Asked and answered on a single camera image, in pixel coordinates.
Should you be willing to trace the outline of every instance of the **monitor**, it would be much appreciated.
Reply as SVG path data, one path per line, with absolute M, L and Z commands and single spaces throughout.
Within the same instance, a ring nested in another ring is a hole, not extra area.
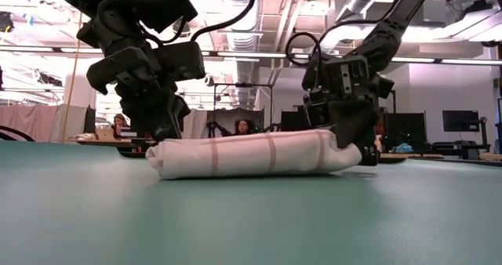
M 303 111 L 283 111 L 281 113 L 281 131 L 295 132 L 308 129 Z
M 445 132 L 479 132 L 477 111 L 443 111 L 442 126 Z
M 408 143 L 415 151 L 422 151 L 427 145 L 425 114 L 386 113 L 384 134 L 387 149 L 397 147 L 401 143 Z

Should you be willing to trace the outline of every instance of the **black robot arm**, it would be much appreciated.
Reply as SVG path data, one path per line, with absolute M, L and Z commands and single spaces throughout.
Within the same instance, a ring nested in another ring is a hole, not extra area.
M 116 82 L 123 112 L 138 128 L 157 141 L 181 138 L 178 119 L 190 109 L 175 95 L 176 82 L 205 77 L 201 50 L 196 42 L 165 45 L 141 23 L 160 33 L 179 19 L 193 20 L 197 12 L 190 1 L 65 1 L 90 18 L 77 38 L 104 54 L 87 72 L 90 85 L 107 94 L 106 85 Z
M 401 38 L 425 0 L 397 0 L 392 11 L 368 34 L 362 44 L 347 56 L 364 56 L 369 75 L 385 70 L 398 52 Z
M 387 98 L 394 85 L 378 72 L 397 53 L 401 37 L 424 1 L 396 0 L 362 44 L 342 58 L 321 53 L 316 38 L 303 33 L 316 41 L 302 82 L 308 92 L 304 97 L 307 122 L 312 128 L 330 126 L 340 148 L 356 143 L 362 152 L 362 165 L 378 162 L 374 128 L 368 123 L 377 123 L 378 98 Z M 335 27 L 353 23 L 345 21 Z

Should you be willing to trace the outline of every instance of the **chair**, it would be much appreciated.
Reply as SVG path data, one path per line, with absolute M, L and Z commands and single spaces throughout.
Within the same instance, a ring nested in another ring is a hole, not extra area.
M 2 131 L 6 131 L 8 133 L 12 133 L 12 134 L 18 135 L 18 136 L 22 137 L 23 139 L 25 139 L 26 141 L 31 141 L 31 142 L 35 141 L 35 140 L 33 140 L 32 137 L 30 137 L 29 135 L 25 134 L 24 132 L 20 132 L 20 131 L 18 131 L 16 129 L 12 129 L 12 128 L 0 125 L 0 139 L 1 140 L 17 140 L 16 138 L 14 138 L 12 136 L 9 136 L 9 135 L 7 135 L 6 133 L 4 133 Z

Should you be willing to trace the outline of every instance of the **desk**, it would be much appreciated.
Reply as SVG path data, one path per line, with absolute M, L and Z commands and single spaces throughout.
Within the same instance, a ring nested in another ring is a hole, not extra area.
M 382 153 L 380 158 L 443 158 L 443 156 L 440 154 Z
M 0 264 L 500 264 L 502 171 L 161 181 L 112 147 L 0 142 Z
M 502 160 L 502 154 L 482 153 L 479 158 L 481 160 Z
M 100 147 L 136 147 L 131 140 L 75 140 L 81 145 L 91 145 Z

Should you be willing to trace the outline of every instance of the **rolled towel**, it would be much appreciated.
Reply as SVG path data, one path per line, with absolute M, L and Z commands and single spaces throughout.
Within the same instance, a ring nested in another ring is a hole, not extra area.
M 164 140 L 147 150 L 165 180 L 330 173 L 357 165 L 359 149 L 336 145 L 328 130 L 271 132 L 203 140 Z

